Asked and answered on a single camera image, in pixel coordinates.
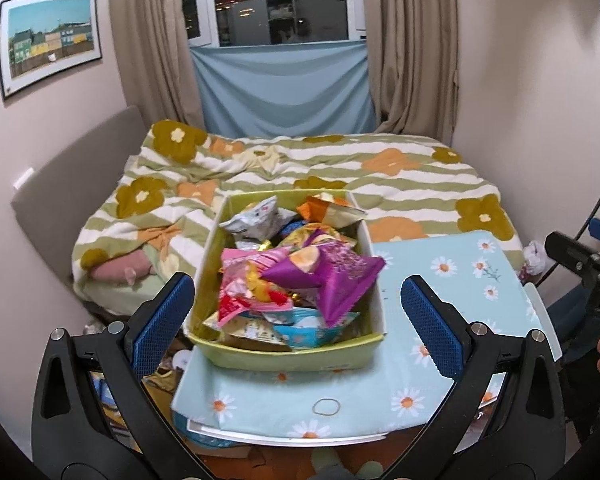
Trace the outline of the silver white snack bag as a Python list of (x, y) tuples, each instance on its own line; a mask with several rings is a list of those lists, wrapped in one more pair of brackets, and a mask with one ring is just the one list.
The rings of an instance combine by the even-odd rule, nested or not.
[(295, 211), (278, 206), (277, 196), (270, 196), (221, 222), (220, 227), (238, 238), (264, 242), (297, 217)]

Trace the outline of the pink pillow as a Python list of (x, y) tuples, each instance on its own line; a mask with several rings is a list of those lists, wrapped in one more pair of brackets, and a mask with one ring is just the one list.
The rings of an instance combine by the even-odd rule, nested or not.
[(134, 286), (156, 271), (143, 249), (108, 260), (91, 270), (91, 278), (98, 282)]

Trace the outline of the window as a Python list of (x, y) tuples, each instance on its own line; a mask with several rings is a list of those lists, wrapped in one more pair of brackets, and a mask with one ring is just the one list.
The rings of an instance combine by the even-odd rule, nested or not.
[(193, 47), (272, 46), (359, 40), (363, 0), (183, 0)]

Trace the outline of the blue white snack bag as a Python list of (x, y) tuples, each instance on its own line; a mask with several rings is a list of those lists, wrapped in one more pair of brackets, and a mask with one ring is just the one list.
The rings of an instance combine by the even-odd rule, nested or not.
[(204, 326), (222, 334), (223, 338), (237, 338), (286, 347), (292, 350), (315, 349), (334, 344), (343, 338), (346, 329), (360, 314), (347, 313), (334, 326), (328, 326), (319, 310), (295, 307), (279, 312), (242, 312), (229, 321), (220, 322), (215, 312), (204, 320)]

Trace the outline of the left beige curtain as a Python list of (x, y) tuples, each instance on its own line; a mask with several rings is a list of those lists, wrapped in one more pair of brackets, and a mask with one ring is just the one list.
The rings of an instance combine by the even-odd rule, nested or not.
[(183, 0), (109, 0), (109, 14), (126, 102), (148, 126), (173, 119), (203, 129)]

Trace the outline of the floral striped bed blanket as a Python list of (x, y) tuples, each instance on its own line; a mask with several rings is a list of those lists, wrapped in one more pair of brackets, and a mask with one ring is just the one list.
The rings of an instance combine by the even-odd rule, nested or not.
[[(131, 314), (174, 273), (198, 271), (222, 198), (281, 190), (350, 192), (376, 243), (483, 230), (513, 268), (524, 265), (498, 188), (434, 139), (365, 133), (230, 140), (162, 120), (82, 228), (71, 256), (74, 291), (109, 312)], [(95, 266), (137, 249), (155, 274), (134, 286), (91, 278)]]

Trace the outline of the yellow orange snack bag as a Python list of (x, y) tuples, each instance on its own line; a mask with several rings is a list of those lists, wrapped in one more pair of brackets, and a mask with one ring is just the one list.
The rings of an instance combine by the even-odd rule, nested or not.
[(348, 200), (328, 193), (309, 196), (296, 211), (306, 222), (316, 222), (339, 230), (366, 219), (366, 212)]

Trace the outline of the green cardboard box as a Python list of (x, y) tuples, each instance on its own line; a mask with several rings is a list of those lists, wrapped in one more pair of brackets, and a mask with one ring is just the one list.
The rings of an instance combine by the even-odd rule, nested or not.
[(353, 326), (344, 331), (343, 340), (315, 349), (289, 351), (257, 351), (220, 344), (219, 333), (204, 325), (218, 308), (221, 279), (218, 270), (221, 252), (232, 247), (234, 240), (220, 228), (220, 223), (241, 212), (245, 206), (270, 196), (277, 197), (279, 207), (294, 209), (314, 190), (281, 190), (245, 192), (227, 195), (220, 201), (213, 226), (195, 276), (195, 301), (182, 325), (184, 335), (214, 365), (248, 372), (326, 372), (354, 370), (373, 359), (387, 335), (385, 308), (379, 284), (375, 283), (355, 304), (358, 314)]

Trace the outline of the right beige curtain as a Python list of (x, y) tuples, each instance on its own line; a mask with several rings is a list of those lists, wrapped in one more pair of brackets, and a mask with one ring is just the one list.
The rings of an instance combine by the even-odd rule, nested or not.
[(364, 0), (370, 95), (379, 132), (452, 142), (457, 0)]

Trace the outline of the blue cloth under window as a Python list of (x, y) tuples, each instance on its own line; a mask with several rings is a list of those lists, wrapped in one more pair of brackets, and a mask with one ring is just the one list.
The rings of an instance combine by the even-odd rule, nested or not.
[(209, 132), (231, 139), (371, 133), (366, 42), (193, 47)]

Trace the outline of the pink rice snack bag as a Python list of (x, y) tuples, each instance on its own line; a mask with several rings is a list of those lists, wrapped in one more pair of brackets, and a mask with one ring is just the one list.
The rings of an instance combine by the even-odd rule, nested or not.
[(223, 327), (239, 315), (288, 312), (294, 308), (288, 292), (267, 281), (263, 274), (290, 254), (286, 247), (257, 252), (225, 248), (222, 252), (222, 282), (218, 324)]

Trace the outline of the beige curtain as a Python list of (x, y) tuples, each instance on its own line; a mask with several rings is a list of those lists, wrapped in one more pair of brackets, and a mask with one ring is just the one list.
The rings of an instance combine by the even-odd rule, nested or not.
[(370, 95), (379, 132), (452, 142), (457, 0), (364, 0)]
[(173, 119), (203, 129), (183, 0), (109, 0), (109, 14), (126, 102), (148, 126)]

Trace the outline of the pale yellow green snack bag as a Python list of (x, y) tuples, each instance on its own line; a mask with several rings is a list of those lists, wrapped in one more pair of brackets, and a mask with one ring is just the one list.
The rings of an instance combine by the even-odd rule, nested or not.
[(355, 248), (358, 241), (355, 238), (348, 237), (327, 224), (320, 222), (306, 223), (294, 229), (285, 235), (278, 247), (289, 247), (299, 249), (308, 245), (325, 244), (329, 242), (339, 242), (349, 248)]

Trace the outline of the purple snack bag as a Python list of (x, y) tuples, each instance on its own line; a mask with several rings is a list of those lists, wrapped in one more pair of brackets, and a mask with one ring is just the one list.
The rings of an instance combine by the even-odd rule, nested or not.
[(329, 240), (295, 250), (262, 278), (290, 292), (313, 292), (315, 307), (332, 327), (372, 288), (385, 264), (381, 257), (359, 255)]

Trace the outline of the rubber band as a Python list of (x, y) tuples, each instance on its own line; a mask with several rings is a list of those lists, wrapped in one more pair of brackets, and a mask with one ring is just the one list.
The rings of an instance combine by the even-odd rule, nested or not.
[(312, 406), (312, 412), (317, 416), (332, 417), (341, 410), (341, 404), (337, 399), (321, 398)]

